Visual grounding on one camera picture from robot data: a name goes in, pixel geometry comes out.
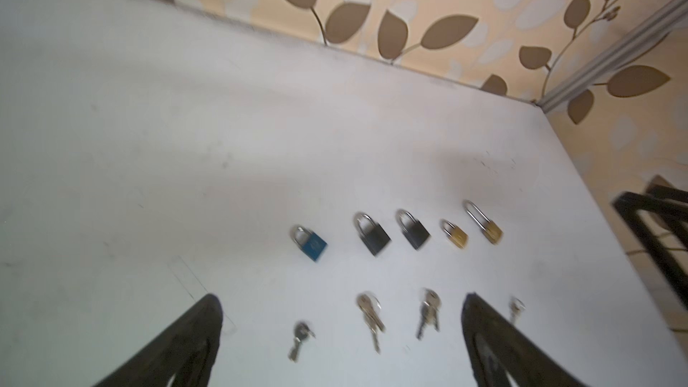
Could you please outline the dark small padlock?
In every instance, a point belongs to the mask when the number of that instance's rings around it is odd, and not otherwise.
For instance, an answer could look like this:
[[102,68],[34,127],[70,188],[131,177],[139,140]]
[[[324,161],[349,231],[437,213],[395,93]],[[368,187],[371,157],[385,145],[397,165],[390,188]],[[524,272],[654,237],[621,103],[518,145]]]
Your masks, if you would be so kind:
[[389,245],[391,238],[383,227],[368,214],[357,212],[354,216],[354,226],[361,241],[373,256],[379,256]]

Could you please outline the silver key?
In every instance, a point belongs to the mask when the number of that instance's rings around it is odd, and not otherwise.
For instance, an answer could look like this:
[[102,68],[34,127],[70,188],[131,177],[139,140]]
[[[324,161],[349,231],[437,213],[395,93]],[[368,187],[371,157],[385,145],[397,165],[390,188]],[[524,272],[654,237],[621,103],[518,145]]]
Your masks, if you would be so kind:
[[519,316],[525,311],[525,304],[517,297],[511,297],[509,302],[510,323],[515,324]]

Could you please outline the blue padlock key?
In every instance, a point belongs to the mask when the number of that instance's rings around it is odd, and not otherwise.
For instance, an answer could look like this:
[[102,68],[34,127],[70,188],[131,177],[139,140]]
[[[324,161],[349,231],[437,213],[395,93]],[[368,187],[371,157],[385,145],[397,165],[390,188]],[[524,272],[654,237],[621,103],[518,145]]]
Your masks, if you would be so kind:
[[288,358],[290,361],[296,363],[302,345],[309,339],[315,338],[315,332],[311,329],[311,326],[307,322],[301,321],[295,325],[293,336],[293,346],[290,349]]

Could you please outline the black padlock with keys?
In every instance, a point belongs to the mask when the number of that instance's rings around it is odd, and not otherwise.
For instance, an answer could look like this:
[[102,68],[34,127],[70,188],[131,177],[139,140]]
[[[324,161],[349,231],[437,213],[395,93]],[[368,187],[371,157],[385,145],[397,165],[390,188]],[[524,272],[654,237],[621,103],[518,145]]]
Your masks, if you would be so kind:
[[403,209],[396,211],[395,218],[403,236],[416,251],[419,251],[431,237],[426,227],[413,214]]

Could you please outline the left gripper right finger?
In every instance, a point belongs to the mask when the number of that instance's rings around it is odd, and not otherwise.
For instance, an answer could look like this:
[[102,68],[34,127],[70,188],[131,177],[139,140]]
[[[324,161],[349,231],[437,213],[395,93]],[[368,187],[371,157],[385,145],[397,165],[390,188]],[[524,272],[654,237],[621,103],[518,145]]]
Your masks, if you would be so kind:
[[487,301],[469,293],[462,331],[478,386],[582,386]]

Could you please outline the brass padlock long shackle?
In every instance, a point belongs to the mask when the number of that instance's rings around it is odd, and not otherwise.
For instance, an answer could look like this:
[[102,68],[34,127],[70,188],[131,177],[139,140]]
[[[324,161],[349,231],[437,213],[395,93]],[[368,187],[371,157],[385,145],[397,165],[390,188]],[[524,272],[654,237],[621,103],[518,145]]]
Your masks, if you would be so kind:
[[498,245],[503,237],[503,231],[498,225],[489,219],[474,202],[464,200],[462,205],[467,215],[478,225],[486,240],[492,245]]

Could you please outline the brass padlock with key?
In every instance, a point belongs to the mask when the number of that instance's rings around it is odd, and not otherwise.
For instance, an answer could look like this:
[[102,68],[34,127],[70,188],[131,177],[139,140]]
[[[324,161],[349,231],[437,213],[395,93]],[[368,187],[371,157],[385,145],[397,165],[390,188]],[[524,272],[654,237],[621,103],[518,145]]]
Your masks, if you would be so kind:
[[467,246],[469,237],[466,232],[459,228],[456,224],[450,222],[449,220],[441,220],[440,227],[453,245],[456,245],[456,247],[461,249],[464,249]]

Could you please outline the blue small padlock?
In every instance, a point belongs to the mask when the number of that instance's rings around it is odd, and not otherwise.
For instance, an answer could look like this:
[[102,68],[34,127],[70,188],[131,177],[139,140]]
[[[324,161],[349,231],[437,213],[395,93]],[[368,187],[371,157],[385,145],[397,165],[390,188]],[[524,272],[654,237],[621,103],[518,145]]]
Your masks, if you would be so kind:
[[292,228],[290,237],[313,262],[317,262],[328,247],[328,244],[315,232],[300,225],[295,225]]

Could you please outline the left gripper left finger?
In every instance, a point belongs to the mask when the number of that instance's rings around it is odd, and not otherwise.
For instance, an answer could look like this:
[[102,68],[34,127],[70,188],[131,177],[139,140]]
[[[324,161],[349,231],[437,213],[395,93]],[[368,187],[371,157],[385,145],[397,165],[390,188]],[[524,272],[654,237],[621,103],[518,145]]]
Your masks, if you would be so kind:
[[216,361],[223,311],[207,294],[99,386],[206,386]]

